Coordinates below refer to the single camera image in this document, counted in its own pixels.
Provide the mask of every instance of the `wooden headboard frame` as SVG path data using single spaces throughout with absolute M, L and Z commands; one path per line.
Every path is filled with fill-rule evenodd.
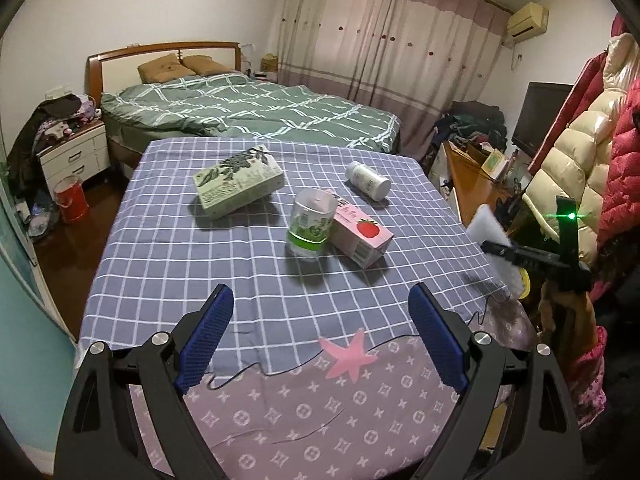
M 94 98 L 96 106 L 100 105 L 102 98 L 102 63 L 105 61 L 118 59 L 121 57 L 135 56 L 137 54 L 148 54 L 151 52 L 164 52 L 167 50 L 177 50 L 178 57 L 182 59 L 183 51 L 197 50 L 203 48 L 224 48 L 236 51 L 236 70 L 241 69 L 240 46 L 238 43 L 227 41 L 179 41 L 176 43 L 156 43 L 152 45 L 137 45 L 103 52 L 89 57 L 87 60 L 87 89 L 88 94 Z

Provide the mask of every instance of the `tissue box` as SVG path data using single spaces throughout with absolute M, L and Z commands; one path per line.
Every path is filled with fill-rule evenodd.
M 326 192 L 338 199 L 329 240 L 363 269 L 370 267 L 385 253 L 394 234 L 336 195 L 333 189 L 327 189 Z
M 193 176 L 200 203 L 213 220 L 284 186 L 284 172 L 269 150 L 255 146 Z

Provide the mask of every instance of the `pink floral cloth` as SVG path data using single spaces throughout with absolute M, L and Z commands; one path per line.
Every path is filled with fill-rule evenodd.
M 596 347 L 580 357 L 566 377 L 581 430 L 588 427 L 604 411 L 607 403 L 607 396 L 602 389 L 607 331 L 599 326 L 597 333 Z

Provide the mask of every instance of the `television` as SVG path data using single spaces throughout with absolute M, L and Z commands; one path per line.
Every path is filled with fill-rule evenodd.
M 560 83 L 529 83 L 520 118 L 513 131 L 513 142 L 523 153 L 533 158 L 556 120 L 572 85 Z

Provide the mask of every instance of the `floral curtain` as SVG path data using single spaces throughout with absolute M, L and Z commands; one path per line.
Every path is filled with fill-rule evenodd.
M 453 101 L 477 99 L 509 13 L 485 0 L 286 0 L 280 82 L 397 115 L 420 159 Z

